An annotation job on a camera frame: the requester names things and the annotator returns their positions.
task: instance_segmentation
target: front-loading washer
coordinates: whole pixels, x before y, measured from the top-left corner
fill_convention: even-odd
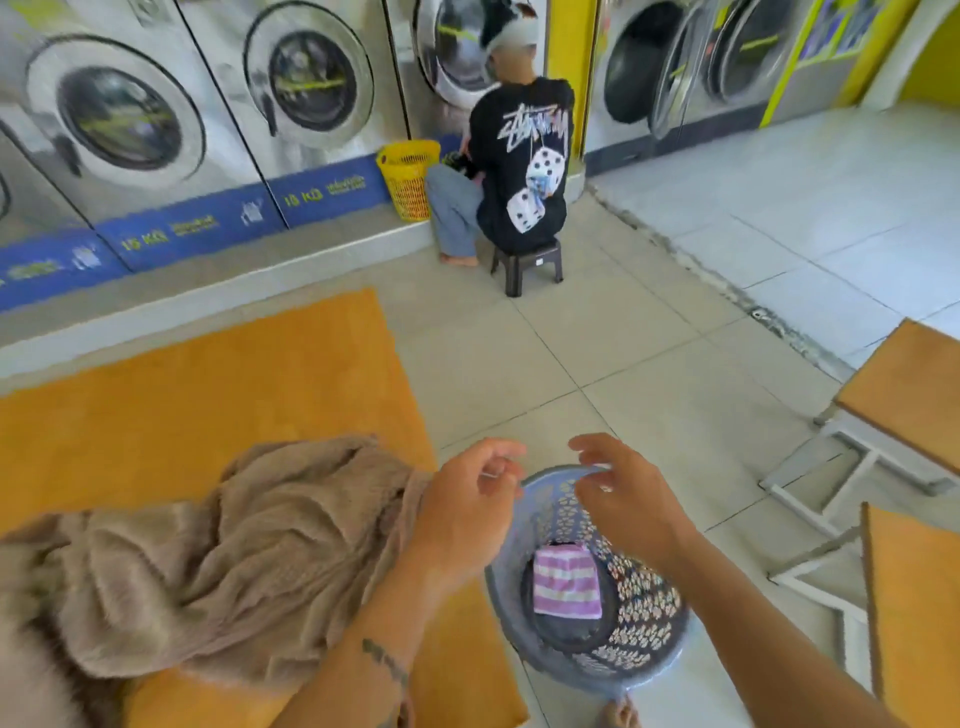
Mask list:
[[[587,120],[587,174],[675,148],[702,57],[705,0],[603,0]]]
[[[496,83],[480,48],[483,0],[386,0],[410,134],[437,139],[444,152],[460,145],[469,114]],[[526,3],[537,13],[537,72],[546,73],[548,0]]]
[[[173,0],[0,0],[0,96],[134,270],[283,229]]]
[[[0,125],[0,312],[128,272]]]
[[[389,201],[377,152],[407,138],[380,0],[180,0],[291,226]]]
[[[718,0],[683,146],[757,129],[815,0]]]

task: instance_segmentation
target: door handle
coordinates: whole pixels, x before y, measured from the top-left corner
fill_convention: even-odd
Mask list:
[[[274,111],[274,100],[270,94],[260,96],[260,106],[263,108],[263,115],[267,119],[267,129],[270,130],[270,136],[276,136],[276,111]]]
[[[70,170],[70,174],[80,177],[80,155],[77,154],[77,145],[73,143],[73,139],[64,134],[58,134],[53,138],[53,145],[67,169]]]

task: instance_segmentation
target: washing machine door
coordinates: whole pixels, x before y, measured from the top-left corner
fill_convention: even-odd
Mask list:
[[[734,104],[780,68],[790,51],[796,0],[744,0],[732,9],[716,39],[708,89]]]
[[[204,159],[204,125],[186,91],[111,40],[74,36],[45,46],[27,67],[27,96],[77,177],[159,189],[187,179]]]
[[[420,0],[414,38],[423,75],[451,106],[469,111],[496,86],[480,48],[482,0]]]
[[[697,24],[706,18],[706,4],[704,0],[691,6],[670,44],[650,114],[650,133],[656,139],[663,139],[684,117],[702,55]]]
[[[270,133],[316,149],[357,136],[373,111],[373,72],[363,44],[333,12],[274,5],[247,37],[247,84]]]
[[[612,17],[609,35],[615,42],[597,90],[613,121],[646,121],[657,138],[670,130],[671,110],[691,86],[697,62],[694,25],[701,7],[685,12],[675,2],[657,2]]]

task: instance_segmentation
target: yellow laundry basket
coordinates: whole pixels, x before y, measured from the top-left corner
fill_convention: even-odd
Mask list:
[[[431,164],[440,162],[440,142],[399,141],[380,150],[376,165],[390,190],[397,214],[407,222],[427,220],[430,205],[423,181]]]

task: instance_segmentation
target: black sweatshirt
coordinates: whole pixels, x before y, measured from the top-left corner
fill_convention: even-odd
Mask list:
[[[470,115],[470,158],[486,173],[477,222],[507,253],[531,251],[564,226],[572,115],[570,84],[543,77],[495,88]]]

